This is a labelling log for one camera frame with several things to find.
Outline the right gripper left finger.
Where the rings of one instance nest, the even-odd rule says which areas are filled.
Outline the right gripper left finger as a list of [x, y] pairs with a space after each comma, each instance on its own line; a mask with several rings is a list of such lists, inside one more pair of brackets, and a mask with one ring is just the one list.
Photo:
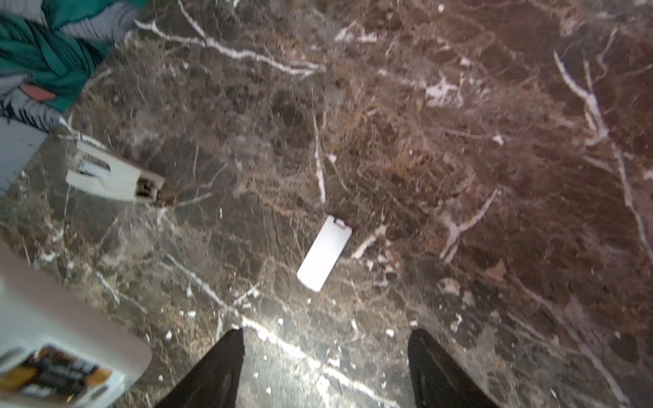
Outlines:
[[156, 408], [234, 408], [245, 345], [243, 329], [231, 329]]

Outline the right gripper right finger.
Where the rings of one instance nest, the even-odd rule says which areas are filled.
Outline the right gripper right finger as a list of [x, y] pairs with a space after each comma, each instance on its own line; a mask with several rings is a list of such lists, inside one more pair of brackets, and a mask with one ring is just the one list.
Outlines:
[[412, 330], [407, 355], [416, 407], [498, 407], [422, 328]]

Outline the white battery cover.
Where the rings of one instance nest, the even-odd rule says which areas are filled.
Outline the white battery cover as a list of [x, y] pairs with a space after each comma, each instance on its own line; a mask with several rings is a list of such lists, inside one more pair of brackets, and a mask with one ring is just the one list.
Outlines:
[[312, 292], [320, 292], [351, 235], [350, 226], [328, 215], [299, 267], [299, 282]]

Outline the white remote control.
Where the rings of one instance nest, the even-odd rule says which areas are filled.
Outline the white remote control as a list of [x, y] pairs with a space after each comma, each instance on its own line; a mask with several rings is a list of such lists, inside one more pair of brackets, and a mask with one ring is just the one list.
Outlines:
[[113, 371], [72, 403], [1, 393], [3, 407], [108, 407], [145, 373], [151, 349], [1, 245], [1, 373], [44, 346]]

